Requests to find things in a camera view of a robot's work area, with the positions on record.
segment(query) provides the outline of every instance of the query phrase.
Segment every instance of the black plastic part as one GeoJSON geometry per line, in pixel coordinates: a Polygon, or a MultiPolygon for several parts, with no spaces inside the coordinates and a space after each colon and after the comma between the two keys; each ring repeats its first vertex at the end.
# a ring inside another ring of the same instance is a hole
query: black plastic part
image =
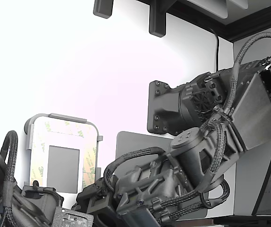
{"type": "MultiPolygon", "coordinates": [[[[113,175],[111,186],[114,188],[118,178],[113,175]]],[[[95,227],[125,227],[126,225],[117,216],[116,209],[118,203],[113,198],[113,193],[108,192],[106,195],[102,192],[103,177],[83,189],[77,196],[77,204],[73,210],[82,213],[92,214],[94,216],[95,227]]]]}
{"type": "Polygon", "coordinates": [[[89,200],[86,213],[94,216],[95,227],[126,227],[117,215],[115,204],[112,192],[101,199],[93,197],[89,200]]]}
{"type": "Polygon", "coordinates": [[[24,186],[21,196],[25,198],[28,203],[30,202],[40,209],[46,218],[52,222],[58,200],[53,195],[46,193],[46,191],[55,192],[55,189],[39,187],[39,191],[40,189],[41,192],[37,192],[32,186],[24,186]]]}
{"type": "Polygon", "coordinates": [[[92,227],[93,216],[57,207],[51,227],[92,227]]]}
{"type": "Polygon", "coordinates": [[[149,33],[157,37],[166,34],[166,13],[177,0],[152,0],[150,3],[149,33]]]}
{"type": "Polygon", "coordinates": [[[112,15],[113,0],[95,0],[93,14],[108,19],[112,15]]]}
{"type": "Polygon", "coordinates": [[[147,130],[177,136],[186,129],[201,126],[210,118],[213,108],[225,99],[226,90],[218,74],[204,73],[176,88],[153,81],[149,84],[147,130]]]}

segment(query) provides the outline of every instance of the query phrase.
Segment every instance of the cable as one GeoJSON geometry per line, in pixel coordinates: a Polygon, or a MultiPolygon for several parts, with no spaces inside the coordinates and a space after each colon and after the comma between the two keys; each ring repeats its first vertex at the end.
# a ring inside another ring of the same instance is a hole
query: cable
{"type": "Polygon", "coordinates": [[[152,147],[152,148],[146,148],[146,149],[132,151],[132,152],[129,152],[129,153],[126,153],[126,154],[120,156],[115,161],[110,163],[104,171],[103,178],[104,178],[105,184],[103,185],[103,191],[106,192],[109,189],[113,193],[115,192],[115,190],[113,189],[113,187],[110,184],[110,179],[111,179],[112,174],[117,169],[117,167],[119,165],[121,165],[122,163],[124,163],[132,158],[136,158],[136,157],[142,157],[142,156],[146,156],[146,155],[162,155],[164,153],[165,153],[165,151],[162,148],[152,147]]]}
{"type": "Polygon", "coordinates": [[[216,37],[216,71],[219,70],[219,50],[220,50],[220,39],[219,36],[215,33],[215,31],[209,27],[209,30],[212,31],[212,33],[215,35],[216,37]]]}
{"type": "Polygon", "coordinates": [[[18,227],[12,212],[12,199],[15,186],[15,165],[17,158],[17,146],[18,146],[18,135],[15,131],[9,131],[4,139],[2,149],[8,149],[8,166],[5,173],[5,179],[3,184],[3,216],[7,219],[10,226],[18,227]]]}
{"type": "Polygon", "coordinates": [[[232,75],[230,78],[230,90],[229,90],[229,95],[228,98],[226,99],[226,102],[224,104],[224,113],[228,114],[231,110],[231,107],[233,105],[235,95],[236,95],[236,87],[237,87],[237,80],[238,80],[238,74],[239,74],[239,68],[240,64],[248,51],[248,49],[258,40],[264,39],[264,38],[271,38],[271,32],[261,32],[252,38],[250,38],[245,45],[242,47],[240,52],[238,53],[234,65],[232,68],[232,75]]]}
{"type": "Polygon", "coordinates": [[[62,203],[64,201],[64,198],[61,197],[58,193],[54,192],[54,191],[49,191],[49,190],[46,190],[46,189],[43,189],[43,190],[39,190],[38,189],[39,187],[39,182],[38,181],[33,181],[33,188],[34,190],[28,190],[28,191],[34,191],[34,192],[43,192],[43,193],[46,193],[46,194],[50,194],[52,195],[56,201],[57,201],[57,207],[62,207],[62,203]]]}

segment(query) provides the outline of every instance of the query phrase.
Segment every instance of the braided cable sleeve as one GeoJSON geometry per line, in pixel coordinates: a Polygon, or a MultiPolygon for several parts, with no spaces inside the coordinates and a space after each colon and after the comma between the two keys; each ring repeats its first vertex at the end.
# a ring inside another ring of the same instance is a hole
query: braided cable sleeve
{"type": "MultiPolygon", "coordinates": [[[[5,183],[6,182],[15,182],[14,173],[15,173],[15,166],[16,166],[16,158],[17,158],[17,147],[18,147],[18,135],[15,131],[9,131],[4,139],[2,148],[8,147],[9,156],[8,156],[8,167],[6,169],[5,174],[5,183]]],[[[5,197],[4,203],[4,214],[10,226],[18,227],[12,212],[12,198],[13,198],[13,191],[7,191],[7,187],[3,188],[3,194],[5,197]]]]}
{"type": "Polygon", "coordinates": [[[254,35],[252,38],[250,38],[245,43],[245,45],[242,47],[242,49],[240,50],[240,52],[238,53],[238,55],[236,57],[236,59],[234,61],[233,68],[232,68],[232,75],[231,75],[231,79],[230,79],[230,91],[229,91],[228,98],[226,99],[226,102],[224,105],[224,112],[226,114],[229,113],[229,111],[233,105],[234,99],[235,99],[240,64],[241,64],[246,52],[248,51],[248,49],[255,42],[257,42],[260,39],[264,39],[264,38],[271,38],[271,32],[261,32],[259,34],[254,35]]]}
{"type": "Polygon", "coordinates": [[[3,213],[1,215],[0,227],[5,226],[5,220],[6,220],[6,215],[5,215],[5,211],[3,210],[3,213]]]}
{"type": "MultiPolygon", "coordinates": [[[[227,183],[226,180],[224,180],[221,183],[221,186],[223,188],[223,194],[219,197],[219,199],[222,199],[222,202],[220,204],[225,202],[230,195],[230,187],[229,187],[229,184],[227,183]]],[[[206,200],[206,203],[208,205],[211,205],[211,202],[209,200],[206,200]]],[[[189,214],[189,213],[192,213],[192,212],[204,209],[204,208],[205,208],[205,206],[201,202],[196,202],[196,203],[189,205],[181,210],[178,210],[176,212],[171,213],[169,215],[169,218],[171,221],[178,220],[181,216],[183,216],[185,214],[189,214]]],[[[160,218],[158,218],[156,220],[160,225],[162,224],[162,220],[160,218]]]]}
{"type": "Polygon", "coordinates": [[[212,173],[216,173],[218,168],[220,167],[222,157],[225,152],[226,147],[226,138],[225,132],[220,122],[210,121],[209,124],[216,130],[217,132],[217,147],[213,156],[213,160],[210,164],[210,171],[212,173]]]}
{"type": "MultiPolygon", "coordinates": [[[[162,209],[168,207],[168,206],[174,206],[174,205],[178,205],[179,203],[182,203],[182,202],[186,202],[186,201],[189,201],[191,199],[194,199],[195,197],[199,196],[199,193],[197,191],[191,191],[185,195],[181,195],[181,196],[178,196],[176,198],[173,198],[173,199],[168,199],[168,200],[165,200],[163,202],[161,202],[161,207],[162,209]]],[[[154,209],[153,207],[149,207],[149,211],[150,212],[154,212],[154,209]]]]}

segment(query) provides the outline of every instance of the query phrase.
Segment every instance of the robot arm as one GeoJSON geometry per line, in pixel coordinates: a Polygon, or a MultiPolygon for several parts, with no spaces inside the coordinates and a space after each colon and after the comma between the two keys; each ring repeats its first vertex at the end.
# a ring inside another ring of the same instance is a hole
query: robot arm
{"type": "Polygon", "coordinates": [[[143,227],[167,225],[223,203],[229,196],[224,173],[244,153],[271,140],[271,57],[240,66],[243,55],[232,69],[202,74],[174,89],[150,83],[147,129],[176,136],[170,149],[158,150],[154,161],[111,181],[119,163],[155,154],[157,148],[120,157],[106,168],[98,187],[91,185],[78,195],[75,209],[93,214],[99,227],[143,227]],[[219,185],[223,195],[205,199],[204,193],[219,185]]]}

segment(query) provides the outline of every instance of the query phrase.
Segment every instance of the black cable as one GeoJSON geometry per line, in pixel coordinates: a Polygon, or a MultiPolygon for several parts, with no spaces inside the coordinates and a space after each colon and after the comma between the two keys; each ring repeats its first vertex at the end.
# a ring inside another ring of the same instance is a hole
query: black cable
{"type": "Polygon", "coordinates": [[[5,179],[3,184],[3,214],[10,226],[18,227],[12,212],[12,199],[15,187],[15,165],[17,158],[17,147],[18,147],[18,135],[15,131],[9,131],[4,139],[2,149],[8,149],[8,166],[5,173],[5,179]]]}
{"type": "Polygon", "coordinates": [[[216,62],[215,62],[215,65],[216,65],[216,71],[218,71],[219,70],[220,39],[219,39],[219,36],[216,34],[216,32],[212,28],[209,28],[209,30],[212,31],[212,33],[216,37],[216,62]]]}

